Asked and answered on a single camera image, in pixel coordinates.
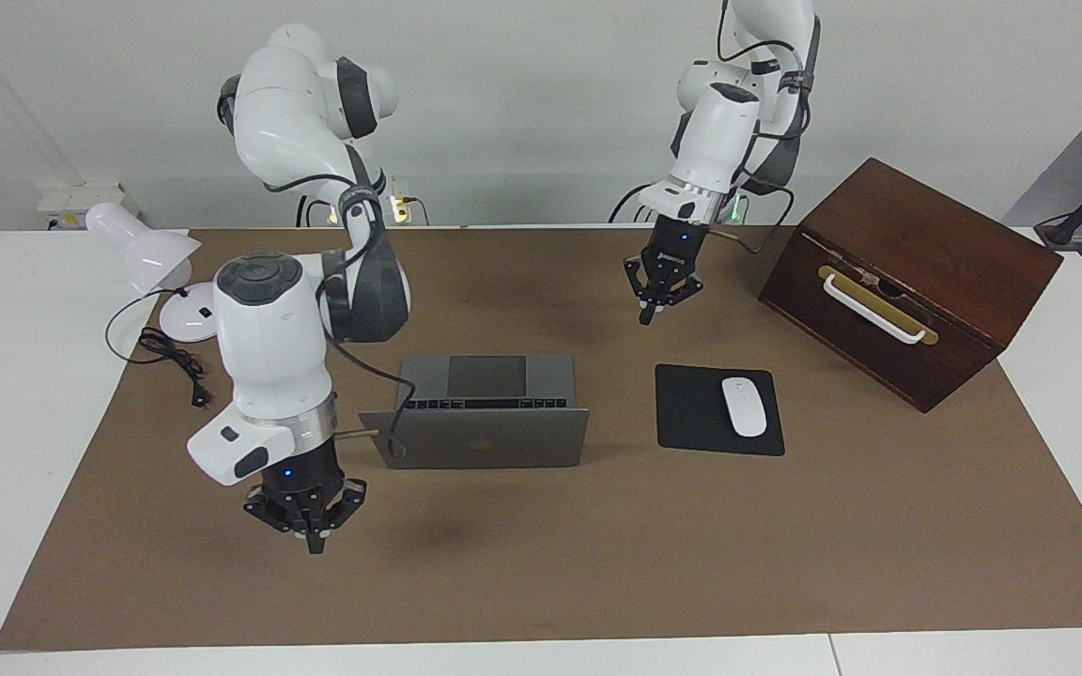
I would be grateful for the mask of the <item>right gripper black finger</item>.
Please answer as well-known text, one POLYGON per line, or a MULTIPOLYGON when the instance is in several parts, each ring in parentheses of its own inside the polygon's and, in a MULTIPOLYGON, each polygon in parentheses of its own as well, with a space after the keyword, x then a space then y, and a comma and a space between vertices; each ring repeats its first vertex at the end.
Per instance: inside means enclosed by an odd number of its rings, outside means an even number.
POLYGON ((270 526, 279 533, 301 536, 311 555, 318 553, 318 509, 301 493, 249 493, 245 498, 246 514, 270 526))
POLYGON ((366 498, 366 487, 368 483, 362 479, 346 479, 342 491, 330 506, 321 503, 318 508, 314 508, 314 555, 322 555, 326 539, 334 534, 361 508, 366 498))

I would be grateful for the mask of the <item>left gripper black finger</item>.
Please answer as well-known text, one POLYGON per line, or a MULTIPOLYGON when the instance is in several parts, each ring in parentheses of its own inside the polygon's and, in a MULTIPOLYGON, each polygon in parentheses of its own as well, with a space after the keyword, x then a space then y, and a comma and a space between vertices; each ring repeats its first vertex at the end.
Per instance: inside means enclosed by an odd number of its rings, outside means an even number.
POLYGON ((644 283, 641 278, 642 257, 639 255, 623 260, 623 267, 626 271, 626 280, 634 296, 639 303, 639 324, 652 324, 654 316, 660 312, 661 305, 656 297, 656 290, 648 283, 644 283))
POLYGON ((686 278, 665 279, 656 291, 656 312, 664 312, 667 307, 673 307, 697 292, 703 290, 703 281, 697 273, 690 273, 686 278))

